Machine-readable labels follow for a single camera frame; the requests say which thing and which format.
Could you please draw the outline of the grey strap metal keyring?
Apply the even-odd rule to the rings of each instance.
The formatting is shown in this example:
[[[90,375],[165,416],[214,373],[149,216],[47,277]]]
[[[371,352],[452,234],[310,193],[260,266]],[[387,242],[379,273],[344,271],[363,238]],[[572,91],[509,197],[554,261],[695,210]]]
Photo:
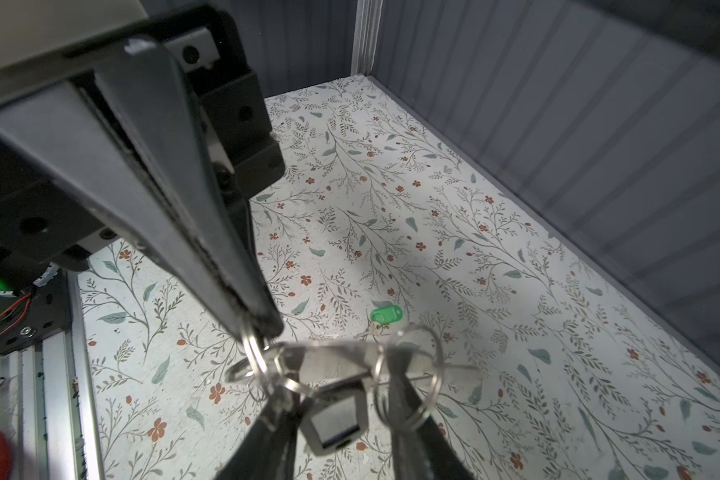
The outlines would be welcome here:
[[[315,340],[257,347],[252,358],[227,370],[226,380],[258,385],[266,393],[280,386],[310,400],[325,400],[330,387],[358,380],[382,423],[407,432],[425,423],[442,393],[469,394],[481,384],[482,372],[449,364],[433,328],[409,325],[381,343]]]

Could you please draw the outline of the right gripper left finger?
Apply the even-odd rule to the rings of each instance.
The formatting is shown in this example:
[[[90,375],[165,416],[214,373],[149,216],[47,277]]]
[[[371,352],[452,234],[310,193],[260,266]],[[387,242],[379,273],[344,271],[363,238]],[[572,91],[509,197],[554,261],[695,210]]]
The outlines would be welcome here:
[[[275,389],[216,479],[293,479],[300,421],[300,396]]]

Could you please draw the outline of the black tag key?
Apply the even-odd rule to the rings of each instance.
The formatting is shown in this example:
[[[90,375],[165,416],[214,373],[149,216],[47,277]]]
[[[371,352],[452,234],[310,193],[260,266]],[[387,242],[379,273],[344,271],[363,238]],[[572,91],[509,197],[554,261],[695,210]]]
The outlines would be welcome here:
[[[299,429],[313,454],[333,454],[367,431],[367,396],[362,377],[356,375],[320,387],[303,403]]]

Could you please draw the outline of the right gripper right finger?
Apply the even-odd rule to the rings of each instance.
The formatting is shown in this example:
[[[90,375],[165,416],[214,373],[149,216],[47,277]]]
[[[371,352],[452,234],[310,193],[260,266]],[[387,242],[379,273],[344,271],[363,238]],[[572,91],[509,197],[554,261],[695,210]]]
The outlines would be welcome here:
[[[440,433],[435,421],[416,413],[423,405],[407,369],[412,351],[391,353],[386,365],[391,378],[383,412],[390,424],[395,479],[473,479]]]

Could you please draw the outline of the green tag key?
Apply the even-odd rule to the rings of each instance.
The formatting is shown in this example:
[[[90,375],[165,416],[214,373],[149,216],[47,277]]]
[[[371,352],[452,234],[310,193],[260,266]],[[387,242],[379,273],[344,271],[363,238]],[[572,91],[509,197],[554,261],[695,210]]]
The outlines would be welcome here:
[[[377,307],[371,310],[368,315],[368,334],[371,336],[385,335],[391,332],[396,324],[404,317],[401,307],[393,304]]]

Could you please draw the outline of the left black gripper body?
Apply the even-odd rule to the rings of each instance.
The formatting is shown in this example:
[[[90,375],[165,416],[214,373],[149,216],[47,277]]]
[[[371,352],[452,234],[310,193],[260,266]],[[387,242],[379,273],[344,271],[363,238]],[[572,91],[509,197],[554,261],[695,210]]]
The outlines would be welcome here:
[[[93,53],[134,36],[162,42],[184,68],[203,110],[203,130],[215,132],[246,197],[282,177],[284,161],[237,25],[210,3],[191,2],[59,43],[24,38],[23,53],[0,62],[0,100],[73,74]],[[52,264],[80,270],[117,236],[0,142],[0,270]]]

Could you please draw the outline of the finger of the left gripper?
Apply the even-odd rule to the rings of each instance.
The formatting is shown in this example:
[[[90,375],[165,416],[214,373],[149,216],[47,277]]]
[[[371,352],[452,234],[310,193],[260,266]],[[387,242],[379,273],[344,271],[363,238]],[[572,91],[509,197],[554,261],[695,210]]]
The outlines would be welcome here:
[[[61,82],[0,108],[0,140],[178,277],[238,341],[251,333],[249,315],[78,88]]]
[[[178,62],[162,46],[125,53],[97,69],[96,83],[190,244],[187,267],[170,261],[175,274],[230,333],[240,336],[248,323],[264,338],[279,336],[282,317],[224,207]]]

